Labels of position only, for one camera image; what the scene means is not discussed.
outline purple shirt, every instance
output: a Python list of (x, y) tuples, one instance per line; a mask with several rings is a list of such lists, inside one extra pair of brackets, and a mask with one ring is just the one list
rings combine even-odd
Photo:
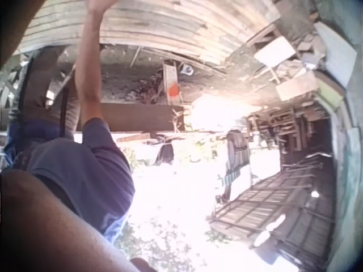
[[(31, 140), (27, 137), (30, 125), (23, 132), (27, 141)], [(82, 144), (66, 138), (37, 141), (27, 171), (53, 192), (49, 183), (61, 188), (67, 196), (61, 200), (70, 201), (81, 218), (113, 243), (126, 223), (135, 192), (130, 167), (104, 121), (89, 120), (82, 134)]]

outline leg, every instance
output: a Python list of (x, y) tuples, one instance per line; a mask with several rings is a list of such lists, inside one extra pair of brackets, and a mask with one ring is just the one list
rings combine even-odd
[(66, 105), (66, 118), (65, 118), (65, 126), (66, 131), (74, 134), (78, 125), (79, 113), (81, 111), (77, 89), (75, 87), (74, 81), (74, 70), (69, 75), (69, 79), (66, 78), (67, 82), (65, 82), (64, 88), (57, 95), (54, 100), (53, 105), (50, 108), (50, 115), (58, 120), (61, 118), (62, 113), (62, 103), (64, 94), (67, 92), (67, 105)]
[(38, 50), (20, 73), (17, 93), (9, 112), (9, 121), (19, 117), (29, 119), (42, 116), (50, 81), (56, 71), (58, 57), (65, 46), (50, 46)]

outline hand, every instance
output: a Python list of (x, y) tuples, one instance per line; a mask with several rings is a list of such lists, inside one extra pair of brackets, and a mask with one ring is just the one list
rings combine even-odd
[(86, 0), (87, 11), (104, 14), (117, 0)]

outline skin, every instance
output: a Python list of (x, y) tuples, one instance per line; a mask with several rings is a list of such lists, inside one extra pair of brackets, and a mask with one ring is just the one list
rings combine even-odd
[(137, 272), (90, 225), (27, 172), (1, 173), (2, 246), (31, 271)]
[(87, 16), (75, 70), (75, 85), (81, 105), (81, 125), (92, 118), (103, 119), (100, 65), (100, 27), (104, 13), (116, 0), (86, 1)]

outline person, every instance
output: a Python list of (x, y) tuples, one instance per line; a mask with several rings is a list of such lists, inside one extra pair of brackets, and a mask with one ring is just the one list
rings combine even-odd
[[(77, 68), (52, 107), (45, 108), (45, 96), (65, 47), (39, 50), (21, 72), (9, 113), (9, 167), (0, 173), (4, 271), (156, 271), (143, 259), (127, 261), (111, 245), (135, 192), (128, 162), (100, 108), (100, 25), (115, 2), (86, 0)], [(10, 33), (11, 26), (6, 28)], [(9, 39), (8, 53), (15, 44)], [(82, 144), (73, 141), (79, 113)]]
[[(100, 105), (100, 25), (115, 2), (86, 1), (75, 74), (49, 109), (45, 108), (47, 91), (65, 46), (49, 46), (33, 54), (21, 71), (4, 150), (10, 168), (38, 178), (110, 243), (121, 233), (135, 192), (127, 159), (113, 141)], [(73, 141), (79, 113), (82, 144)]]

